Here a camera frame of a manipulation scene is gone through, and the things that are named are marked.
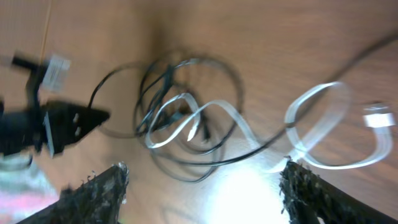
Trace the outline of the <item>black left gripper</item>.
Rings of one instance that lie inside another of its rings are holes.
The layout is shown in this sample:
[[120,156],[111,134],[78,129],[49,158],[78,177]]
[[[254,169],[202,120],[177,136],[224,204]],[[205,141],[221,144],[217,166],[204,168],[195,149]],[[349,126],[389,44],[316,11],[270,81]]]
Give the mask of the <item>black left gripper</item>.
[[67,101],[49,101],[39,108],[5,112],[1,107],[1,154],[10,156],[33,146],[37,152],[47,145],[49,154],[61,154],[96,127],[110,113]]

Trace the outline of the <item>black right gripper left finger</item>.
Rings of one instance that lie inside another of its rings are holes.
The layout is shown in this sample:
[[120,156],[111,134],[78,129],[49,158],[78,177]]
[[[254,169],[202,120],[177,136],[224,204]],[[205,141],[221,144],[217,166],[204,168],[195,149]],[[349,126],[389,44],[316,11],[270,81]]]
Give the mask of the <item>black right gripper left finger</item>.
[[18,224],[118,224],[128,184],[128,166],[113,164],[77,189],[63,189],[57,202]]

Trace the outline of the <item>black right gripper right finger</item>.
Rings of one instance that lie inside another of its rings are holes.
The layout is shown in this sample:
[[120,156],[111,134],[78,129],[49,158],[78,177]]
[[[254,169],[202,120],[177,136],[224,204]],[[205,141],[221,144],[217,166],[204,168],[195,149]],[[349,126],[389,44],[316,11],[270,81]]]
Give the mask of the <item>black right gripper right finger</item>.
[[280,173],[283,211],[290,223],[377,224],[389,216],[356,200],[319,175],[289,159]]

